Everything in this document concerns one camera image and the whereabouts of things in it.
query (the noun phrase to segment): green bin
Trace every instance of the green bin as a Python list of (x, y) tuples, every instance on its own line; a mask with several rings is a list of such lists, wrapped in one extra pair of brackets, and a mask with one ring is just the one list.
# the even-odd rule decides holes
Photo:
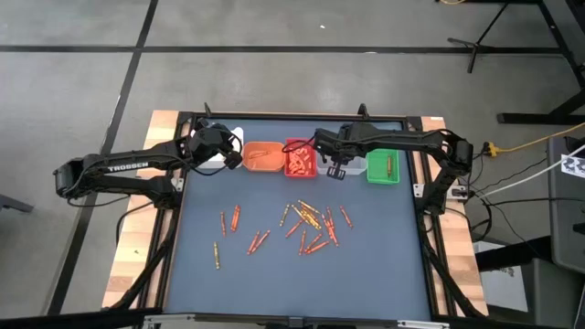
[[(390, 158), (390, 176), (388, 176)], [(399, 152), (375, 150), (367, 154), (367, 181), (373, 184), (393, 185), (400, 183)]]

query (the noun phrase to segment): blue table surface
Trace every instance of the blue table surface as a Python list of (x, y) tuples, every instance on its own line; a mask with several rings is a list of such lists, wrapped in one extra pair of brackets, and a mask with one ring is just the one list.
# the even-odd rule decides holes
[[(284, 143), (310, 137), (315, 128), (336, 132), (343, 122), (218, 120), (241, 127), (245, 142)], [(398, 122), (378, 122), (382, 129), (402, 129)], [(190, 173), (175, 241), (165, 300), (166, 313), (331, 317), (429, 321), (420, 243), (409, 166), (399, 153), (400, 184), (373, 185), (366, 172), (337, 181), (324, 175), (291, 179), (279, 173), (252, 173), (241, 167), (205, 177)], [(303, 199), (319, 209), (333, 209), (340, 246), (333, 243), (299, 256), (304, 228), (307, 241), (318, 232), (291, 210), (279, 227), (287, 203)], [(240, 205), (238, 231), (229, 224)], [(346, 208), (354, 228), (339, 211)], [(226, 212), (228, 235), (222, 237), (219, 213)], [(254, 234), (270, 236), (246, 255)], [(216, 270), (213, 242), (221, 269)]]

